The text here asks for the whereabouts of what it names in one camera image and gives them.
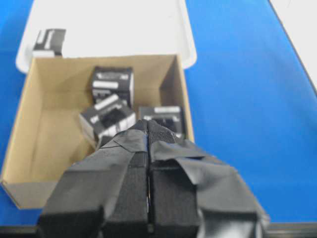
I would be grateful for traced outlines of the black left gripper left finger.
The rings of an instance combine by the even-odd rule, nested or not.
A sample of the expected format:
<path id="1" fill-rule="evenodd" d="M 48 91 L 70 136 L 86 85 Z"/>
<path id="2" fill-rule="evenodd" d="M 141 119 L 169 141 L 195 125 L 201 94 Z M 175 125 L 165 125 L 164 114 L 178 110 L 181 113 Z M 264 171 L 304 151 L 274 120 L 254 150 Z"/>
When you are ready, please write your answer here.
<path id="1" fill-rule="evenodd" d="M 37 236 L 148 237 L 147 132 L 139 120 L 69 167 L 38 218 Z"/>

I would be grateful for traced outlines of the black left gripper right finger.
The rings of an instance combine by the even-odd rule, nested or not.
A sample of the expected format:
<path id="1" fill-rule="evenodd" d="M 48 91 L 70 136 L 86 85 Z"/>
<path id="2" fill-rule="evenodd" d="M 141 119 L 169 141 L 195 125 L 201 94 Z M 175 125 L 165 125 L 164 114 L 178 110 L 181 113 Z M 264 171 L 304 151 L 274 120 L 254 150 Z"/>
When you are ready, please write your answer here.
<path id="1" fill-rule="evenodd" d="M 232 166 L 151 120 L 151 200 L 158 238 L 264 238 L 269 216 Z"/>

